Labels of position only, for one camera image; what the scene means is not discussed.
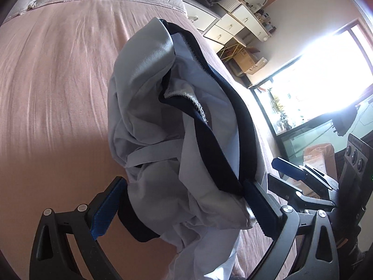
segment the screw head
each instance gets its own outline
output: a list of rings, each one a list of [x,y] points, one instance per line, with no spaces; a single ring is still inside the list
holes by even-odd
[[[51,210],[50,208],[47,208],[47,209],[43,212],[43,215],[44,215],[44,216],[49,216],[51,213],[52,213],[52,210]]]
[[[78,206],[78,211],[79,212],[85,212],[87,210],[87,204],[81,204]]]
[[[291,213],[293,211],[293,208],[290,205],[284,205],[282,207],[283,211],[286,213]]]
[[[318,215],[322,218],[325,218],[326,217],[326,212],[324,212],[323,210],[319,209],[318,210]]]

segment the white drawer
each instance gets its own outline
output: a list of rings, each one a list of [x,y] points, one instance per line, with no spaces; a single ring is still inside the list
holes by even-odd
[[[215,21],[215,17],[207,12],[204,12],[203,10],[185,2],[184,5],[189,18],[198,18],[195,20],[195,22],[193,22],[193,25],[200,31],[205,31],[206,28],[208,28],[210,24]]]
[[[221,27],[225,31],[228,31],[231,35],[236,35],[244,26],[236,19],[232,18],[229,14],[225,14],[222,19],[215,25]]]
[[[205,33],[205,37],[221,44],[226,44],[230,39],[232,39],[233,35],[214,25],[207,33]]]
[[[214,52],[216,52],[216,53],[224,47],[223,44],[212,41],[209,38],[205,38],[205,40],[211,46],[211,48],[214,50]]]
[[[270,37],[262,24],[256,19],[245,6],[238,7],[232,15],[235,16],[243,25],[245,25],[259,40],[266,41]]]

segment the bed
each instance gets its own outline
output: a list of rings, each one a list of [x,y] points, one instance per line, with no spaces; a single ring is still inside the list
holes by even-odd
[[[28,279],[45,208],[72,210],[115,176],[126,177],[109,152],[107,83],[123,45],[153,17],[191,31],[248,108],[258,108],[188,21],[181,0],[23,0],[0,27],[0,250],[21,279]],[[268,142],[257,131],[273,172]],[[98,241],[123,279],[164,279],[176,254],[161,239],[137,242],[117,217]],[[233,274],[247,277],[270,243],[258,225],[241,231]],[[295,254],[294,245],[278,279]],[[79,256],[77,263],[92,279]]]

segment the cardboard box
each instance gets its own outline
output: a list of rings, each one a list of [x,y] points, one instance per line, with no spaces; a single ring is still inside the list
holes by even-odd
[[[254,74],[268,63],[265,58],[258,60],[258,58],[253,55],[253,53],[256,52],[259,52],[259,50],[255,47],[243,48],[233,57],[244,73]]]

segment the garment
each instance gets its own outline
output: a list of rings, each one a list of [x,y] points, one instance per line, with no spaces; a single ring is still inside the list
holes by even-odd
[[[267,174],[239,100],[192,34],[157,18],[115,62],[109,146],[129,179],[118,214],[136,214],[139,226],[121,221],[139,241],[160,236],[177,247],[169,279],[228,280],[240,229],[256,223],[241,183],[266,188]]]

